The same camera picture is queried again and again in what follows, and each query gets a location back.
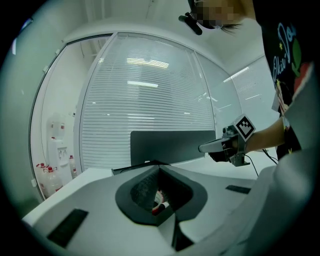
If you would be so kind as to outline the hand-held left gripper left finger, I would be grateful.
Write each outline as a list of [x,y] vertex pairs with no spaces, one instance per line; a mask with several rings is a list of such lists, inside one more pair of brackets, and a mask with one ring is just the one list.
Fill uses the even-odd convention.
[[[102,170],[87,170],[22,220],[63,256],[172,255],[175,250],[156,226],[132,222],[116,204],[118,187],[148,170],[149,166],[114,176]],[[88,215],[66,248],[61,248],[47,236],[74,209]]]

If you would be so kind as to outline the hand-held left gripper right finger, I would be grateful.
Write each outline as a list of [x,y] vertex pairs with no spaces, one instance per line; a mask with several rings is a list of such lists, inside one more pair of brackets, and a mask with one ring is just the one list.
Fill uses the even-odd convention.
[[247,196],[228,190],[227,186],[252,188],[255,183],[253,179],[202,174],[175,166],[171,166],[170,169],[201,184],[207,192],[206,204],[197,217],[180,224],[181,231],[194,243],[202,241],[217,230]]

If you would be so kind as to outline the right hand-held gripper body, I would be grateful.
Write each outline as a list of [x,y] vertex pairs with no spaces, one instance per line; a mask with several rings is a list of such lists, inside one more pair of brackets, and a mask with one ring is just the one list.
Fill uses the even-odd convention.
[[227,161],[235,167],[249,165],[245,161],[246,145],[256,128],[247,115],[237,117],[229,126],[222,129],[222,148]]

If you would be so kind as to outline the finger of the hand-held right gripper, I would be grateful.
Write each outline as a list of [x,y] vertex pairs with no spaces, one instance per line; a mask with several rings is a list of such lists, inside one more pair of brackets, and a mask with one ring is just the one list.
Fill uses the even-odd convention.
[[225,143],[225,138],[216,139],[216,140],[201,144],[198,147],[198,150],[201,153],[222,152],[224,150],[224,148],[223,148],[224,143]]

